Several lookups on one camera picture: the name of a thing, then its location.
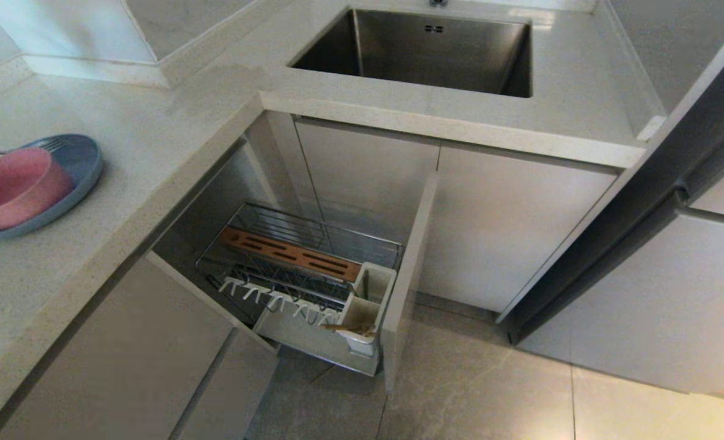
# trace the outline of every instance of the dish rack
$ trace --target dish rack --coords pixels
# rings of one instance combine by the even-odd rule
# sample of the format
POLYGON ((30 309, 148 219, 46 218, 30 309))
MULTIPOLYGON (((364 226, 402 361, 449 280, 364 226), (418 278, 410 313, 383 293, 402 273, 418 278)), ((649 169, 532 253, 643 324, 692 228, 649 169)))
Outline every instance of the dish rack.
POLYGON ((344 337, 351 353, 370 358, 403 251, 400 243, 243 203, 196 268, 231 301, 263 304, 257 327, 262 320, 285 320, 272 317, 278 312, 301 315, 299 325, 313 328, 364 320, 366 331, 334 336, 344 337))

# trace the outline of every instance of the gray tile floor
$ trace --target gray tile floor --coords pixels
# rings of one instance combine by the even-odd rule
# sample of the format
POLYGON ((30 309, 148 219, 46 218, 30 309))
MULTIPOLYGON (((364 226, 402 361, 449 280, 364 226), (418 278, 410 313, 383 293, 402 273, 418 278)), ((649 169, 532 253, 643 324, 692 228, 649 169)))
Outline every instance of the gray tile floor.
POLYGON ((248 440, 724 439, 724 400, 516 351, 490 312, 420 295, 395 393, 284 348, 248 440))

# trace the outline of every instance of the stainless steel sink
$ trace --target stainless steel sink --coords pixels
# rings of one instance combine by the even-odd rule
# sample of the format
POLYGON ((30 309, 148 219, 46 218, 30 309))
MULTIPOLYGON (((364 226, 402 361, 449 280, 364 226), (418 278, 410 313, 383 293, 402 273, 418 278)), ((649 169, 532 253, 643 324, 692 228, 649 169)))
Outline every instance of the stainless steel sink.
POLYGON ((530 25, 350 9, 292 67, 529 98, 530 25))

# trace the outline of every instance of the white cabinet door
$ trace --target white cabinet door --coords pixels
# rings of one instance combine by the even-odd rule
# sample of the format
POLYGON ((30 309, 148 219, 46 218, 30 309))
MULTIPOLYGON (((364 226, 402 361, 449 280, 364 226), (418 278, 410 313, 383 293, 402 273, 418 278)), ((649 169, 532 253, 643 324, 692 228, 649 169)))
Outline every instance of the white cabinet door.
POLYGON ((309 119, 297 131, 325 222, 408 240, 439 141, 309 119))
POLYGON ((38 379, 0 440, 164 440, 231 329, 139 260, 38 379))
POLYGON ((501 312, 616 179, 608 169, 444 142, 421 292, 501 312))
POLYGON ((266 393, 277 357, 238 329, 202 383, 174 440, 242 440, 266 393))

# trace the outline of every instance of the white quartz countertop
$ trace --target white quartz countertop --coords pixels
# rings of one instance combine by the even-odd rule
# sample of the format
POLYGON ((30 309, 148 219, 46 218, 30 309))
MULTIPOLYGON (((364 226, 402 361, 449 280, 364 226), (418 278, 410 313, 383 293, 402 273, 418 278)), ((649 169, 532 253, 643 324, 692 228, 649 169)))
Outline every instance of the white quartz countertop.
MULTIPOLYGON (((396 9, 435 13, 420 3, 399 1, 396 9)), ((619 168, 644 153, 588 14, 459 1, 441 11, 532 20, 534 95, 512 98, 287 68, 347 6, 294 0, 175 90, 34 76, 0 96, 0 147, 80 133, 98 142, 105 162, 77 208, 0 241, 0 409, 106 279, 265 109, 619 168)))
POLYGON ((596 18, 583 12, 454 1, 353 1, 359 9, 397 10, 532 23, 530 98, 286 67, 348 8, 339 0, 294 0, 219 56, 218 66, 262 67, 266 109, 358 123, 627 168, 644 153, 610 72, 596 18))

